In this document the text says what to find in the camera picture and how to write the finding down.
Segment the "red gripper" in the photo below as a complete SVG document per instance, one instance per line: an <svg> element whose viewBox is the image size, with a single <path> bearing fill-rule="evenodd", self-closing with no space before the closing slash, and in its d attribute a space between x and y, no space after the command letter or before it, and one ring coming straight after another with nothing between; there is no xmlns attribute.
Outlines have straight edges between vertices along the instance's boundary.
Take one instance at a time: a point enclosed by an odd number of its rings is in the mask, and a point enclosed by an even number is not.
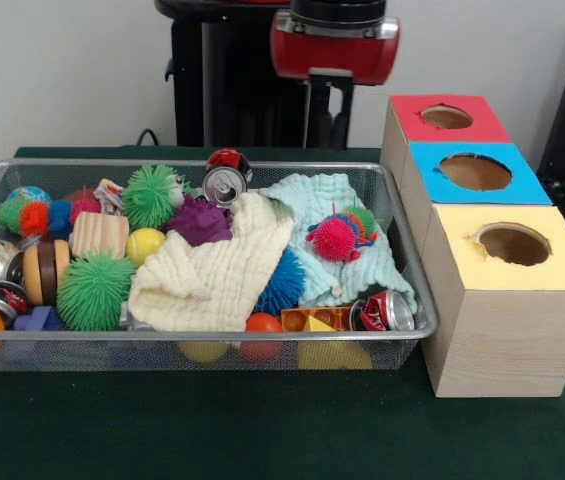
<svg viewBox="0 0 565 480"><path fill-rule="evenodd" d="M400 22L386 16L371 26L318 26L288 9L275 13L270 30L272 64L278 76L308 80L313 76L349 77L355 85L382 85L388 79L400 42ZM353 84L335 85L342 93L333 122L328 84L313 82L309 102L309 147L346 150Z"/></svg>

